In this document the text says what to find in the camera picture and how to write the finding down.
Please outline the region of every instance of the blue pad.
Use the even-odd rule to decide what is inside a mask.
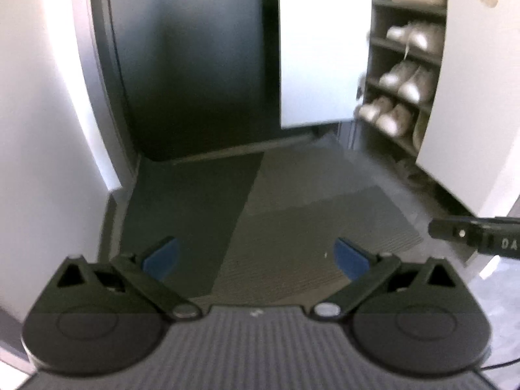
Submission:
[[[336,239],[334,242],[334,261],[345,276],[354,281],[370,270],[370,259],[363,255],[363,251],[353,245]]]
[[[162,281],[170,274],[179,262],[179,242],[171,239],[147,257],[141,265],[144,273],[155,280]]]

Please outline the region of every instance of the door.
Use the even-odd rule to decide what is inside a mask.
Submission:
[[[479,217],[520,194],[520,0],[448,0],[446,41],[417,164]]]
[[[262,140],[262,0],[110,5],[133,135],[147,157],[163,161]],[[279,128],[277,111],[274,120]]]
[[[353,117],[372,0],[279,0],[283,128]]]

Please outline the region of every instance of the shoe cabinet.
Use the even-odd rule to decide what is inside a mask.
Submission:
[[[413,45],[409,39],[396,40],[387,37],[391,27],[408,28],[407,36],[413,29],[414,23],[422,22],[422,25],[446,26],[447,9],[442,5],[431,5],[417,1],[395,1],[395,0],[372,0],[372,22],[369,39],[369,60],[366,76],[365,104],[373,101],[378,96],[386,96],[393,99],[395,104],[403,104],[412,114],[412,122],[406,126],[406,132],[402,136],[389,136],[384,129],[377,127],[374,122],[367,122],[370,126],[375,126],[379,132],[388,139],[396,143],[409,155],[417,158],[420,151],[421,142],[416,136],[415,144],[413,141],[414,126],[421,116],[421,123],[429,118],[433,109],[434,96],[424,98],[420,102],[412,102],[398,92],[397,88],[389,88],[384,85],[380,78],[389,72],[395,65],[404,59],[412,61],[421,66],[422,69],[431,71],[438,77],[442,66],[442,52],[427,52]],[[400,82],[404,84],[409,75]]]
[[[351,120],[357,106],[390,97],[425,132],[420,147],[412,129],[390,140],[473,214],[507,215],[520,194],[518,7],[520,0],[279,0],[282,127]],[[445,26],[442,54],[387,39],[392,26],[417,21]],[[405,54],[438,74],[429,101],[410,103],[380,85]],[[349,142],[380,134],[362,121],[345,129],[354,130]]]
[[[520,0],[447,0],[446,7],[372,0],[363,102],[388,96],[404,103],[415,120],[422,116],[419,148],[412,129],[387,138],[477,216],[507,215],[520,194],[519,6]],[[445,25],[442,54],[406,51],[406,45],[387,39],[391,26],[417,20]],[[438,71],[430,101],[412,104],[379,83],[405,53]],[[370,136],[374,127],[358,120],[356,135]]]

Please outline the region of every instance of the shelf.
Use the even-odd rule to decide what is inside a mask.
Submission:
[[[406,45],[397,43],[396,41],[392,41],[390,39],[370,38],[370,43],[374,46],[386,48],[388,50],[392,50],[401,54],[405,54],[406,52]],[[408,56],[412,57],[413,59],[424,61],[426,63],[430,63],[439,67],[443,61],[443,58],[441,56],[429,54],[425,51],[420,50],[419,48],[414,48],[413,46],[410,46],[408,48]]]
[[[441,16],[443,18],[446,17],[446,7],[440,7],[440,6],[429,6],[426,4],[421,3],[412,3],[412,2],[399,2],[399,1],[392,1],[392,0],[374,0],[373,1],[374,6],[378,7],[391,7],[391,8],[398,8],[401,10],[410,10],[413,12],[418,13],[426,13],[426,14],[432,14],[435,16]]]
[[[402,96],[400,96],[396,91],[385,88],[384,86],[381,86],[379,84],[379,80],[376,78],[368,77],[367,84],[388,96],[396,98],[397,100],[401,101],[405,105],[415,107],[416,109],[418,109],[428,115],[432,113],[432,103],[430,103],[430,102],[423,102],[422,104],[414,104],[413,102],[410,102],[406,98],[403,98]]]
[[[405,150],[409,155],[411,155],[414,158],[417,158],[418,152],[415,151],[415,148],[412,143],[412,136],[410,133],[406,134],[402,138],[393,138],[383,131],[379,130],[376,126],[374,126],[372,123],[367,122],[366,120],[359,118],[363,123],[368,124],[369,126],[373,127],[375,130],[377,130],[379,133],[381,133],[385,138],[388,138],[390,141],[396,143],[398,146],[400,146],[403,150]]]

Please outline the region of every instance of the gray doormat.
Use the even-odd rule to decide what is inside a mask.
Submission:
[[[373,253],[406,251],[422,241],[379,187],[243,214],[204,302],[269,304],[337,281],[342,274],[332,249],[338,237]]]
[[[184,297],[208,294],[261,160],[262,154],[176,165],[144,159],[121,251],[140,253],[174,236],[180,259],[165,284]]]

